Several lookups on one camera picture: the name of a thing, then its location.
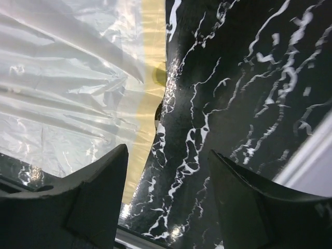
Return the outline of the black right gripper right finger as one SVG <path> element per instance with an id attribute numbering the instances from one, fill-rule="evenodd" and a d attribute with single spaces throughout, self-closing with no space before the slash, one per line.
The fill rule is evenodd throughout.
<path id="1" fill-rule="evenodd" d="M 268 180 L 211 150 L 224 248 L 331 248 L 331 198 Z"/>

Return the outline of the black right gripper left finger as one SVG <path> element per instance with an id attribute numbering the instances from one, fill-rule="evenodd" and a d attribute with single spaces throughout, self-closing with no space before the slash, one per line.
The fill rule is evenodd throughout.
<path id="1" fill-rule="evenodd" d="M 1 248 L 113 248 L 128 157 L 121 144 L 39 188 L 1 177 Z"/>

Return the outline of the detached white trash bag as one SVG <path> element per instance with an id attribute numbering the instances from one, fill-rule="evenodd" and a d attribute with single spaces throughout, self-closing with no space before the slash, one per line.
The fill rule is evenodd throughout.
<path id="1" fill-rule="evenodd" d="M 129 203 L 165 91 L 164 1 L 1 1 L 1 175 L 48 184 L 129 150 Z"/>

